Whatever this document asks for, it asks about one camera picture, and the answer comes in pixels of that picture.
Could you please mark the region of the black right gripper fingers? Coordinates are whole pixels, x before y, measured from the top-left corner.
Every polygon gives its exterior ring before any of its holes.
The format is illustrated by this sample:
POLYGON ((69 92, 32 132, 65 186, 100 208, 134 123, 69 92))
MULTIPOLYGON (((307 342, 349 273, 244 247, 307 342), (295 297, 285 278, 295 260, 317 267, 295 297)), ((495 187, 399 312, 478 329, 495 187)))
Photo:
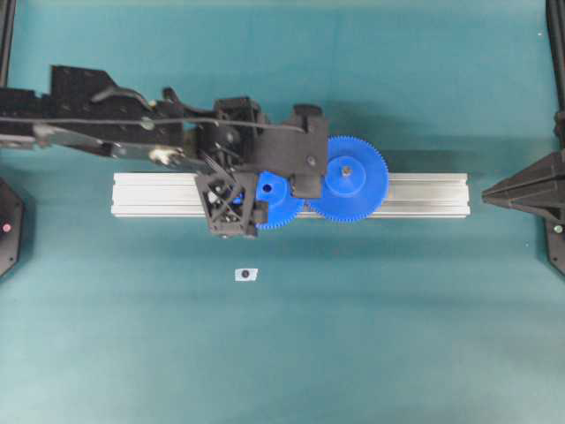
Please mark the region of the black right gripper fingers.
POLYGON ((564 217, 564 150, 553 152, 484 190, 484 203, 543 218, 564 217))

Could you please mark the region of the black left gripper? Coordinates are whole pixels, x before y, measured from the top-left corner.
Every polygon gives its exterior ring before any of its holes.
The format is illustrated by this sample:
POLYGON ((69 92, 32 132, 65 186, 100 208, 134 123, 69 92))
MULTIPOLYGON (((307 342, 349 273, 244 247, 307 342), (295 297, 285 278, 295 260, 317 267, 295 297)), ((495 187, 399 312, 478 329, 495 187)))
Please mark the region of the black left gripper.
MULTIPOLYGON (((252 158, 264 123, 261 108, 249 97, 217 100, 211 110, 184 106, 186 117, 211 118, 185 131, 184 171, 210 172, 209 156, 225 170, 262 172, 265 167, 252 158)), ((216 172, 198 175, 195 184, 210 232, 221 238, 258 237, 258 223, 268 218, 268 204, 256 199, 259 175, 248 172, 216 172)))

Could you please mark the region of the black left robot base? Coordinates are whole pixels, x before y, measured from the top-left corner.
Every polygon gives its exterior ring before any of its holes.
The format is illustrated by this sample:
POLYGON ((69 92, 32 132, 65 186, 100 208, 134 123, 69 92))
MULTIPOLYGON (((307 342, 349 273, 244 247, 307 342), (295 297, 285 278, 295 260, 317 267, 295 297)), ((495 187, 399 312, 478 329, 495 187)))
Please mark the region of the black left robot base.
POLYGON ((25 206, 4 179, 0 190, 0 272, 5 276, 19 260, 25 206))

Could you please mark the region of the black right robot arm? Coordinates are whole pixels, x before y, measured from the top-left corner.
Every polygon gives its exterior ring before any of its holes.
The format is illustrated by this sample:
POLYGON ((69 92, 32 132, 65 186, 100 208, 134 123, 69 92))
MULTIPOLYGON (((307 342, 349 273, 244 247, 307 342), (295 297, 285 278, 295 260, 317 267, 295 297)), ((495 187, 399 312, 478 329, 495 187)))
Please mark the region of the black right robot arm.
POLYGON ((555 118, 554 132, 560 149, 544 156, 510 178, 486 189, 484 203, 513 209, 544 219, 546 254, 564 272, 564 114, 555 118))

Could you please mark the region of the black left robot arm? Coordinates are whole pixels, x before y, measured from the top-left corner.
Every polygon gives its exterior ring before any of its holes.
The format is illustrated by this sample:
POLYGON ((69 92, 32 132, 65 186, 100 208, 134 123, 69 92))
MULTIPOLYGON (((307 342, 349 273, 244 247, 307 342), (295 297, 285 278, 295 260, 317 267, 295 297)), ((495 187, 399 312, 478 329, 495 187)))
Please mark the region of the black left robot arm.
POLYGON ((249 143, 266 126, 260 106, 221 98, 209 109, 190 106, 166 87, 150 102, 105 71, 54 66, 50 90, 1 90, 1 145, 58 145, 90 155, 147 160, 196 173, 208 229, 220 237, 255 237, 268 205, 257 199, 260 174, 248 168, 249 143))

